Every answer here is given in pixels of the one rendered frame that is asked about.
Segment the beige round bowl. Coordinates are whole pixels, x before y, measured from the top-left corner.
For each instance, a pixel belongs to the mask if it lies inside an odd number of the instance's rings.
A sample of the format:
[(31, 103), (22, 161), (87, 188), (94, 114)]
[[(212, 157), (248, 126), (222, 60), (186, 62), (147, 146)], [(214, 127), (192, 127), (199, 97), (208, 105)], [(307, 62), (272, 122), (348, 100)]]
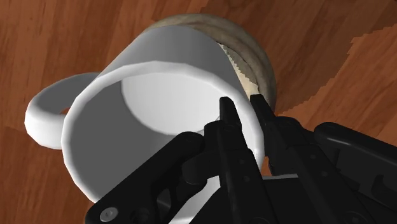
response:
[(270, 60), (260, 44), (241, 26), (222, 17), (205, 13), (185, 13), (163, 18), (145, 30), (180, 25), (210, 36), (227, 55), (246, 93), (261, 94), (275, 109), (277, 86)]

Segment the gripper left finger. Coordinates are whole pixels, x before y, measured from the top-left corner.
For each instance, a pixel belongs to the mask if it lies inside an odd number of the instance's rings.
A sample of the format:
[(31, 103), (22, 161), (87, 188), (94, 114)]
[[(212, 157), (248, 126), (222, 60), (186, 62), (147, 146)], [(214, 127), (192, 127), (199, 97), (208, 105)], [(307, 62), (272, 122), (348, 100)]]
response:
[(204, 135), (178, 134), (116, 185), (87, 211), (85, 224), (171, 224), (215, 176), (218, 199), (207, 199), (204, 210), (231, 224), (278, 224), (230, 98), (220, 98), (219, 112)]

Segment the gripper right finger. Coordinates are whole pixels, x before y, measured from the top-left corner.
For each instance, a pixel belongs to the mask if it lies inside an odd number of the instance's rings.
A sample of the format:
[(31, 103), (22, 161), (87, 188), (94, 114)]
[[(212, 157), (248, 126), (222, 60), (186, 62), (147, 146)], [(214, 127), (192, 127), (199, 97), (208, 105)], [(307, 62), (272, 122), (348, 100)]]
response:
[(250, 102), (272, 175), (296, 174), (322, 224), (397, 224), (397, 146), (333, 122), (309, 131), (260, 94)]

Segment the white mug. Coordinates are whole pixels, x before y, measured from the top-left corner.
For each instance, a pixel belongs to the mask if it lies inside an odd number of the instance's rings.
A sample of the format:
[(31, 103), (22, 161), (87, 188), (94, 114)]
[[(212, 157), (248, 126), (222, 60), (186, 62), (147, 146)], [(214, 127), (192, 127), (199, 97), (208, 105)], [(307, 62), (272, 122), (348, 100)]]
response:
[[(263, 131), (233, 66), (215, 40), (186, 26), (145, 31), (103, 72), (46, 87), (28, 104), (24, 125), (39, 145), (62, 151), (94, 205), (178, 134), (204, 135), (220, 119), (221, 97), (234, 103), (260, 171)], [(203, 208), (220, 188), (209, 178), (171, 224), (231, 224)]]

